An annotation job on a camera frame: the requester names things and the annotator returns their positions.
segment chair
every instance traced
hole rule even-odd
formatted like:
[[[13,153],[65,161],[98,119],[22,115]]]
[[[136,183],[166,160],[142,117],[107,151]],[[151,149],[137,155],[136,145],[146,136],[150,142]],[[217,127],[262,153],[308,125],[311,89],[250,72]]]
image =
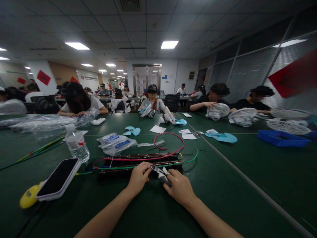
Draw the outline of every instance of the chair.
[[[171,112],[177,112],[178,110],[178,102],[179,102],[179,95],[166,95],[165,96],[165,106],[168,107],[168,109]]]
[[[59,106],[53,96],[31,97],[35,102],[35,111],[37,114],[56,114],[59,112]]]

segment black t-shirt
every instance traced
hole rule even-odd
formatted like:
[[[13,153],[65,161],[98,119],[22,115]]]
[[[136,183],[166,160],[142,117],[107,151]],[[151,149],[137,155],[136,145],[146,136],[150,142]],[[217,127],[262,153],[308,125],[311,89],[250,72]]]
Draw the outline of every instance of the black t-shirt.
[[[254,104],[251,104],[248,102],[247,99],[241,99],[235,104],[235,108],[238,110],[245,107],[252,107],[257,110],[263,110],[263,111],[271,109],[269,106],[265,105],[262,102],[255,102]]]

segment red paper diamond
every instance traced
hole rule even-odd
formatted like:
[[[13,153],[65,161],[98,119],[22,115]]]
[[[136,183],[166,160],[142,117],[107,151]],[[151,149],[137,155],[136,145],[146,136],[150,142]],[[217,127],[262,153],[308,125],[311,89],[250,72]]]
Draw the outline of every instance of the red paper diamond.
[[[26,80],[23,79],[23,78],[18,78],[17,81],[18,81],[19,83],[21,83],[21,84],[25,84],[25,83],[26,83]]]
[[[70,82],[76,82],[76,83],[79,83],[79,82],[77,81],[77,79],[75,79],[74,77],[72,77],[72,78],[70,79]]]
[[[37,79],[47,86],[50,83],[51,77],[40,70],[39,73],[37,74]]]

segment doorway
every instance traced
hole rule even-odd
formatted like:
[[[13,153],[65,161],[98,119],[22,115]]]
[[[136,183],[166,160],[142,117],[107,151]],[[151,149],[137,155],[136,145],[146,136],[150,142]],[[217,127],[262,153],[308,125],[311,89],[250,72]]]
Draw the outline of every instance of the doorway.
[[[161,89],[161,64],[133,64],[133,87],[136,95],[143,95],[149,85]]]

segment hand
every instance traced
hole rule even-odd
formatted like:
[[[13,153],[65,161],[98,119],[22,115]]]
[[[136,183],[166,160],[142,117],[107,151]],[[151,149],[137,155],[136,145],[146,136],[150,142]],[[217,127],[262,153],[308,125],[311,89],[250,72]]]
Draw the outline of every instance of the hand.
[[[187,207],[192,204],[196,199],[196,195],[192,189],[189,179],[182,175],[178,170],[168,170],[171,174],[167,175],[167,178],[172,182],[173,186],[169,187],[167,184],[163,184],[163,187],[168,194],[176,200],[180,205]]]
[[[137,167],[132,170],[132,174],[130,177],[129,184],[127,186],[127,190],[130,194],[135,197],[144,187],[145,182],[149,180],[149,174],[152,171],[151,165],[148,162],[142,162]]]
[[[207,107],[207,108],[212,108],[214,109],[214,107],[216,107],[219,103],[217,102],[204,102],[204,106]]]
[[[77,113],[77,115],[76,116],[82,116],[82,115],[84,115],[86,112],[85,111],[82,111],[82,112],[79,112],[79,113]]]

